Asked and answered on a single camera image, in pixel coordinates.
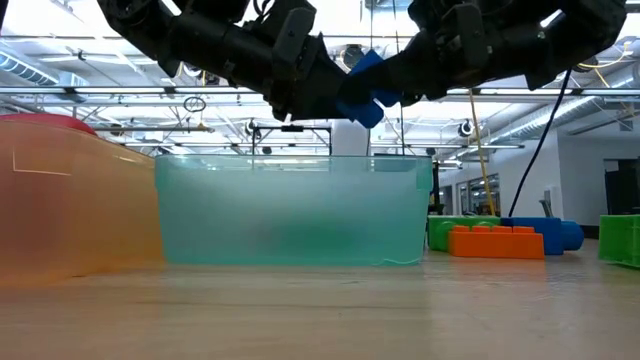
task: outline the table surface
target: table surface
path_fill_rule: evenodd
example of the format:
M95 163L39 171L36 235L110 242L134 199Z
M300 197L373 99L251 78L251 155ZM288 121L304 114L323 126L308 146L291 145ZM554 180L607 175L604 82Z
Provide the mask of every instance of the table surface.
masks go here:
M0 359L634 359L640 271L547 261L135 270L0 290Z

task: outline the blue toy block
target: blue toy block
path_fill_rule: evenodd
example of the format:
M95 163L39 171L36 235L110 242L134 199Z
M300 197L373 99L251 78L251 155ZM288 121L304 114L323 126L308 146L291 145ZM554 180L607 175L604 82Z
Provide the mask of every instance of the blue toy block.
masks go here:
M544 237L545 255L562 255L564 253L562 221L558 218L502 218L502 225L533 227L537 233Z
M565 251L577 251L584 243L584 231L574 221L562 222L562 244Z
M383 59L374 50L370 50L356 66L351 69L349 74L357 74L368 67L382 62ZM366 105L347 106L342 102L338 102L336 107L340 112L351 120L357 120L367 129L373 129L384 117L384 111L376 104L373 99L380 101L385 107L391 107L398 103L402 98L400 93L391 93L388 91L374 90L371 93L371 101Z

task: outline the orange toy block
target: orange toy block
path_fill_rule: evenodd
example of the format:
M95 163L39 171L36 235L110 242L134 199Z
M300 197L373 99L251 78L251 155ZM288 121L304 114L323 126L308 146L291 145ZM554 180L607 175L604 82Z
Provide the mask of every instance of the orange toy block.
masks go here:
M449 253L461 257L544 259L544 241L530 227L455 226L449 232Z

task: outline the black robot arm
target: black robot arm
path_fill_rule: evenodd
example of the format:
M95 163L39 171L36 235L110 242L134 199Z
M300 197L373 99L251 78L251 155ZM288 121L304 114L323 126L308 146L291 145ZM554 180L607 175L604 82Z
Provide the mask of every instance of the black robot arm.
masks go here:
M98 2L109 25L169 76L184 61L263 94L277 119L343 117L336 94L346 74L322 36L308 35L316 9L306 0L276 0L242 27L249 0L178 0L178 16L160 0Z
M403 93L407 105L517 75L533 90L613 45L626 20L625 0L414 0L409 15L418 34L350 77L344 101L366 103L382 89Z
M184 61L264 95L284 119L341 118L336 102L364 104L372 90L403 94L403 105L448 89L525 75L529 88L611 46L626 19L625 0L413 0L419 32L399 54L353 76L308 35L306 0L257 6L258 19L235 25L249 0L98 0L107 21L174 76ZM555 21L541 21L562 11Z

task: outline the translucent teal bin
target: translucent teal bin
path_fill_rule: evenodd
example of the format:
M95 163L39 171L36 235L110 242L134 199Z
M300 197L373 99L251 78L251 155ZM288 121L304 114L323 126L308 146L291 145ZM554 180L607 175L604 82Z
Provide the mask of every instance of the translucent teal bin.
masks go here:
M161 156L156 187L169 263L411 265L431 160Z

